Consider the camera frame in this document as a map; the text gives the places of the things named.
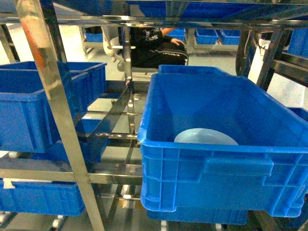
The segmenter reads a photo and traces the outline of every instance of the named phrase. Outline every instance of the white floor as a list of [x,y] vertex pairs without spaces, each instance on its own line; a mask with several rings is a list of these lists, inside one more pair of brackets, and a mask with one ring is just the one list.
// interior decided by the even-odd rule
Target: white floor
[[[61,33],[64,41],[65,53],[68,61],[90,61],[90,62],[108,62],[106,68],[106,76],[109,80],[120,80],[122,78],[122,73],[118,72],[116,68],[116,63],[111,62],[111,58],[104,54],[103,50],[96,49],[92,51],[89,55],[85,55],[81,45],[81,38],[79,35],[79,29],[77,26],[61,26]],[[32,54],[30,52],[28,43],[26,41],[23,30],[18,28],[10,29],[11,36],[13,38],[14,44],[16,46],[17,52],[20,56],[21,61],[33,60]],[[0,64],[8,63],[8,59],[4,52],[3,47],[0,45]],[[235,53],[230,52],[211,52],[203,55],[191,55],[190,65],[208,65],[216,66],[220,69],[235,75]],[[259,64],[255,66],[256,73],[258,72]],[[272,91],[272,95],[278,91],[283,91],[285,94],[276,94],[279,96],[279,100],[283,103],[287,102],[287,106],[301,106],[303,104],[302,98],[295,96],[294,99],[286,100],[285,97],[290,98],[294,92],[288,89],[288,83],[284,84],[284,89],[277,89],[277,91]],[[145,98],[141,98],[136,101],[136,112],[142,112]],[[89,110],[103,110],[108,111],[111,107],[110,99],[98,99],[93,105],[89,107]],[[304,100],[304,107],[308,108],[308,95]],[[87,115],[92,118],[102,118],[102,115]],[[140,116],[136,117],[136,125],[140,123]],[[128,132],[128,120],[127,117],[122,117],[115,128],[114,132]],[[103,155],[104,161],[124,161],[125,155],[128,149],[113,148],[108,147]],[[132,161],[139,162],[141,160],[141,155],[139,150],[134,150]],[[125,217],[129,210],[123,209],[118,206],[116,211],[115,220],[112,225],[112,230],[132,230],[132,231],[152,231],[159,229],[159,222],[149,220],[146,217],[145,210],[138,206],[137,209],[133,210],[131,226],[125,226]],[[17,217],[12,221],[8,228],[10,229],[29,229],[29,230],[46,230],[51,224],[55,216],[47,215],[36,215],[36,214],[18,214]],[[209,231],[212,230],[211,226],[207,225],[194,225],[193,227],[176,225],[177,228],[170,227],[169,230],[200,230]],[[86,214],[79,217],[70,217],[64,226],[64,231],[91,231],[91,225]]]

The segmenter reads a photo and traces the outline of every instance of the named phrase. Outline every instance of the person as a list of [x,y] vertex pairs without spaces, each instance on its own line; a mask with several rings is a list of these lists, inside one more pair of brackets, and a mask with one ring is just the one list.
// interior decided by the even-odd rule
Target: person
[[[161,64],[185,65],[188,55],[184,43],[168,36],[175,28],[140,28],[130,29],[131,65],[141,68],[158,68]],[[122,44],[121,28],[119,43]]]

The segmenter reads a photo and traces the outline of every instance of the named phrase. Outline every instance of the chair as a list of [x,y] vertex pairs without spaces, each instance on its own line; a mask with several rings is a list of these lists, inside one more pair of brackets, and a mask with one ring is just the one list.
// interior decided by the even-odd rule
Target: chair
[[[121,53],[123,49],[122,45],[119,43],[118,37],[118,27],[114,26],[102,26],[103,30],[103,48],[105,53],[108,56],[112,57],[112,61],[119,61],[117,64],[117,69],[120,72],[124,72],[124,60]],[[140,67],[132,67],[131,68],[133,78],[150,78],[148,73],[156,73],[158,69],[156,68],[140,68]],[[134,75],[134,73],[144,73],[144,75]]]

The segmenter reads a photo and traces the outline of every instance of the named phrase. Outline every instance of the shelving unit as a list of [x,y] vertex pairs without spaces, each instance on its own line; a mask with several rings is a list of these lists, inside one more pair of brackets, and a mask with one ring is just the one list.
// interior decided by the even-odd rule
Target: shelving unit
[[[267,90],[273,74],[276,72],[288,79],[308,87],[308,60],[282,52],[290,30],[308,27],[308,0],[194,0],[191,2],[210,2],[229,4],[251,4],[255,8],[226,15],[222,18],[181,18],[190,1],[160,1],[166,5],[166,17],[133,17],[129,16],[129,5],[125,1],[112,1],[110,12],[104,16],[91,16],[88,14],[56,14],[51,0],[15,0],[13,3],[5,1],[4,9],[0,13],[0,23],[21,23],[29,42],[34,60],[38,67],[41,81],[48,96],[58,130],[60,132],[69,164],[67,162],[53,162],[29,159],[1,159],[0,178],[17,178],[30,180],[51,180],[76,182],[84,200],[88,216],[95,231],[108,228],[108,218],[112,217],[118,203],[123,185],[129,185],[126,191],[131,193],[134,186],[142,183],[141,165],[130,164],[132,149],[138,148],[134,118],[134,94],[146,94],[148,83],[133,81],[130,65],[129,26],[156,26],[156,27],[185,27],[189,33],[191,28],[211,29],[241,29],[239,49],[237,53],[236,69],[238,75],[248,76],[256,45],[254,40],[259,32],[274,31],[269,49],[264,56],[264,65],[260,73],[258,85]],[[302,20],[291,20],[303,17]],[[71,117],[69,106],[62,83],[62,76],[66,73],[59,69],[57,62],[67,63],[64,47],[60,35],[59,24],[78,26],[122,26],[123,56],[125,67],[125,81],[108,81],[108,94],[118,93],[121,96],[113,104],[111,110],[100,122],[93,134],[97,143],[104,143],[111,138],[111,146],[129,147],[124,164],[96,163],[90,166],[85,164],[78,139],[82,135],[76,134],[75,124],[81,118],[77,115]],[[1,36],[3,27],[0,27],[0,39],[8,51],[11,62],[18,61],[9,37]],[[129,133],[110,133],[104,129],[103,124],[110,123],[111,131],[116,126],[124,109],[128,107]],[[91,184],[118,184],[116,196],[113,197],[112,207],[108,214],[98,206]],[[256,220],[261,227],[275,227],[282,230],[272,222],[268,215],[255,212]]]

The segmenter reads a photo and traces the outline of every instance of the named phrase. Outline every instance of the floor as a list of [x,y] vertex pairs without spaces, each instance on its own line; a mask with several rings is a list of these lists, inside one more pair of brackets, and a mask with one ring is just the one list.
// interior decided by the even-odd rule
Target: floor
[[[23,30],[18,26],[9,27],[11,36],[13,38],[14,44],[16,46],[17,52],[20,56],[21,61],[33,60],[32,54],[30,52],[28,43],[26,41]],[[67,55],[68,61],[89,61],[89,62],[107,62],[106,67],[106,77],[108,80],[120,80],[123,77],[123,74],[118,72],[116,68],[116,63],[111,62],[111,58],[105,55],[103,50],[96,49],[90,54],[85,55],[82,49],[81,39],[79,35],[79,30],[77,26],[61,26],[61,34],[64,41],[65,53]],[[3,47],[0,45],[0,64],[8,63]],[[191,55],[190,56],[190,65],[208,65],[216,66],[232,75],[235,75],[235,53],[232,52],[206,52],[205,54],[200,55]],[[260,63],[255,65],[255,72],[258,72],[258,67]],[[256,73],[253,72],[250,75],[250,78],[255,78]],[[292,90],[288,90],[290,87],[289,83],[284,84],[285,89],[282,95],[279,95],[277,92],[280,91],[277,89],[277,85],[272,87],[273,95],[278,95],[281,102],[284,102],[287,106],[304,106],[308,109],[308,94],[306,91],[306,96],[304,97],[304,91],[301,91],[300,95],[296,95],[295,98],[292,98]],[[141,97],[138,101],[135,102],[135,111],[142,113],[145,103],[145,97]],[[98,99],[94,102],[89,110],[101,110],[108,111],[111,108],[110,99]],[[93,115],[88,114],[91,118],[103,118],[103,115]],[[136,129],[140,123],[141,117],[136,117]],[[125,116],[122,116],[115,127],[113,132],[128,132],[128,119]],[[103,154],[103,161],[106,162],[123,162],[125,160],[127,148],[115,148],[107,147],[106,151]],[[133,163],[140,163],[141,154],[138,149],[135,149],[132,156]],[[105,207],[110,205],[110,200],[104,200]],[[8,228],[10,229],[25,229],[25,230],[47,230],[47,228],[52,223],[55,216],[47,215],[37,215],[37,214],[18,214],[17,217],[10,223]],[[79,217],[69,217],[63,228],[64,231],[91,231],[91,225],[89,218],[86,213]],[[136,209],[130,210],[122,208],[119,204],[116,210],[115,219],[112,223],[110,230],[132,230],[132,231],[158,231],[160,230],[160,222],[155,220],[150,220],[146,216],[145,209],[137,203]],[[178,223],[178,222],[169,222],[170,231],[180,231],[180,230],[190,230],[190,231],[211,231],[216,230],[214,225],[206,224],[187,224],[187,223]]]

